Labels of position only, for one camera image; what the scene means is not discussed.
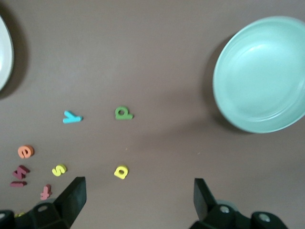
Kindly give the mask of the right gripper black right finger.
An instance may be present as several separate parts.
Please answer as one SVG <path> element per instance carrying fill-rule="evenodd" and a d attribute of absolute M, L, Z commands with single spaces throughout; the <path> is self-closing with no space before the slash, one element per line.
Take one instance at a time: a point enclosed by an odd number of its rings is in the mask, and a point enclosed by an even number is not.
<path fill-rule="evenodd" d="M 237 207 L 225 200 L 216 200 L 205 180 L 194 179 L 193 203 L 198 221 L 192 229 L 249 229 L 251 220 L 242 215 Z"/>

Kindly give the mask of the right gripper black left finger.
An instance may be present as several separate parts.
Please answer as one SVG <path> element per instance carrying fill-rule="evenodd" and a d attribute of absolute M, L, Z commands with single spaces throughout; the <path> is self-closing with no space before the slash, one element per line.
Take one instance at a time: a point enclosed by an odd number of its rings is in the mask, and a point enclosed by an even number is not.
<path fill-rule="evenodd" d="M 69 229 L 86 203 L 86 179 L 76 177 L 53 201 L 43 202 L 26 214 L 27 229 Z"/>

